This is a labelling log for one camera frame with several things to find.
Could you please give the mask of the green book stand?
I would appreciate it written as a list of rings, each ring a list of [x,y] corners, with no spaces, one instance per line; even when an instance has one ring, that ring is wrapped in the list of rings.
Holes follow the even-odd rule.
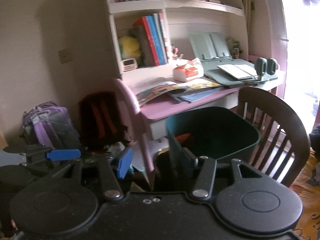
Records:
[[[236,59],[232,57],[227,47],[227,43],[220,33],[190,33],[189,40],[191,42],[194,55],[200,59],[203,65],[204,75],[223,86],[235,88],[244,85],[262,85],[267,81],[273,81],[278,78],[276,74],[274,74],[274,76],[265,74],[262,81],[258,81],[257,77],[247,80],[237,80],[225,73],[223,70],[220,70],[217,66],[223,64],[246,64],[254,68],[254,64],[243,59]]]

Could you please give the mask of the pink study desk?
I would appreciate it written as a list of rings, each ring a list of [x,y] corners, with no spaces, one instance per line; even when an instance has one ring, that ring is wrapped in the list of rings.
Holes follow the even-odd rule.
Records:
[[[138,145],[133,148],[132,165],[139,171],[153,171],[152,158],[162,148],[154,141],[166,137],[165,121],[168,117],[209,106],[227,109],[238,105],[240,87],[226,88],[195,102],[177,102],[163,94],[139,107],[135,94],[123,80],[113,79],[113,87],[124,124]]]

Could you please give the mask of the purple grey backpack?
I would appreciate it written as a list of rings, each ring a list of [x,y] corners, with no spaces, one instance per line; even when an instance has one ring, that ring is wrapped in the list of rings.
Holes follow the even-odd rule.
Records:
[[[28,145],[41,144],[46,147],[79,149],[81,142],[67,108],[48,101],[24,112],[21,137]]]

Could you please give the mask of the dark wooden chair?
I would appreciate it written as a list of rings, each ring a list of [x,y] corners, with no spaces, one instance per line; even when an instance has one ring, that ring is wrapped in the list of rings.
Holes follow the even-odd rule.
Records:
[[[310,155],[309,137],[297,113],[281,98],[256,87],[242,87],[237,114],[260,133],[251,165],[289,187]]]

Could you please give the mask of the white bookshelf hutch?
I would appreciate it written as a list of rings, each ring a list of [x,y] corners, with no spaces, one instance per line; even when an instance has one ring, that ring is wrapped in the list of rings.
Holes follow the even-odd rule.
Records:
[[[219,0],[218,3],[197,0],[105,2],[117,72],[128,85],[156,77],[172,76],[174,67],[171,63],[137,68],[129,72],[124,72],[121,68],[118,39],[127,35],[140,17],[156,12],[163,14],[169,44],[177,47],[185,59],[194,58],[189,33],[219,32],[225,38],[239,41],[242,50],[240,57],[248,60],[248,33],[242,0]]]

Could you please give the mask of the pink digital timer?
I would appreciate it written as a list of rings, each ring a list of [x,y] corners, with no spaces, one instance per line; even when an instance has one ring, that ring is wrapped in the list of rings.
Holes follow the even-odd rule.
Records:
[[[121,69],[123,72],[129,72],[138,68],[138,63],[135,58],[124,59],[121,61]]]

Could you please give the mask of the colourful picture book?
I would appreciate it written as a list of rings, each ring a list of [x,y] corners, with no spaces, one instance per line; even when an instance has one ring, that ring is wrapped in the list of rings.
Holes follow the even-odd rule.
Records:
[[[143,106],[147,102],[171,92],[173,92],[173,95],[180,96],[220,87],[222,87],[221,84],[203,77],[183,83],[158,79],[153,83],[145,83],[137,86],[135,96],[139,105]]]

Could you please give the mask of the red plastic bag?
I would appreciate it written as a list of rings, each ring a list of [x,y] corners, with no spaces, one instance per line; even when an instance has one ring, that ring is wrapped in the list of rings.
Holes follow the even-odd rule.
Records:
[[[185,134],[182,134],[182,135],[177,136],[175,139],[177,140],[177,142],[178,142],[179,144],[182,144],[182,143],[184,143],[185,141],[187,141],[190,137],[191,137],[191,134],[190,134],[190,133],[185,133]]]

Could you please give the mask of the blue folders on desk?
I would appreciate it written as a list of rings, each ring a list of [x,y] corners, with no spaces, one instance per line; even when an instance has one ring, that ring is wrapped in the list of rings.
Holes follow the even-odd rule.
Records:
[[[217,88],[213,88],[213,89],[209,89],[209,90],[205,90],[205,91],[201,91],[201,92],[196,92],[193,94],[185,94],[185,95],[174,95],[173,93],[169,93],[169,95],[176,100],[177,102],[188,102],[188,103],[192,103],[195,101],[198,101],[200,99],[206,98],[210,95],[213,95],[217,92],[220,92],[224,90],[223,87],[217,87]]]

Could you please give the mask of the yellow plush toy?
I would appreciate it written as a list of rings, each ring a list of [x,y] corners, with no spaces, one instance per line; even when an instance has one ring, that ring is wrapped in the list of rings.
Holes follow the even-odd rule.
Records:
[[[142,55],[140,43],[131,36],[123,36],[118,39],[121,58],[124,59],[139,59]]]

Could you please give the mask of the dark green trash bin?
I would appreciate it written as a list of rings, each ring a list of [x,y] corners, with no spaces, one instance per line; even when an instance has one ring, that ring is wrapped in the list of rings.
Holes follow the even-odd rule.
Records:
[[[260,141],[256,127],[223,107],[206,107],[172,115],[167,118],[165,129],[169,158],[176,173],[184,173],[184,147],[196,157],[205,155],[218,163],[229,163],[232,159],[248,163]],[[175,138],[185,133],[190,133],[191,137],[179,144]]]

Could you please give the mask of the black red backpack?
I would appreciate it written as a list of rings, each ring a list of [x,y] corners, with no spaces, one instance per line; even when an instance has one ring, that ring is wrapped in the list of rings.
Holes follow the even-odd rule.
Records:
[[[128,127],[123,124],[114,92],[97,92],[79,102],[80,141],[82,146],[102,151],[121,142],[131,143]]]

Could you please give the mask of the row of upright books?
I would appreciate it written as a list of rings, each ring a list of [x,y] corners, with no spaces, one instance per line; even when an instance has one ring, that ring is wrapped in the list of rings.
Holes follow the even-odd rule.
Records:
[[[130,31],[140,44],[143,67],[155,67],[169,62],[168,35],[161,12],[140,17]]]

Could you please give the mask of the orange patterned bedsheet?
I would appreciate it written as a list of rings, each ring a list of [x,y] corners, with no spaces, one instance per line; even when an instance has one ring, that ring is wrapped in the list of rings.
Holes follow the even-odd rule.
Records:
[[[295,233],[302,239],[319,239],[319,156],[315,151],[310,151],[308,161],[290,189],[303,203]]]

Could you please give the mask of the open white notebook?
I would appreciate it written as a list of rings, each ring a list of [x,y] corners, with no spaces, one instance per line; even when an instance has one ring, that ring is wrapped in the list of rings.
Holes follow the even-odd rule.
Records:
[[[223,64],[217,67],[237,80],[247,80],[258,76],[255,69],[246,64]]]

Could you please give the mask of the tissue pack red white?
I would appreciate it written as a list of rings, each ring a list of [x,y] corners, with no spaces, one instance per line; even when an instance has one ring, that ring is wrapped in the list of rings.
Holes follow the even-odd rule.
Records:
[[[204,68],[199,58],[193,60],[180,59],[176,61],[173,70],[175,81],[188,82],[204,76]]]

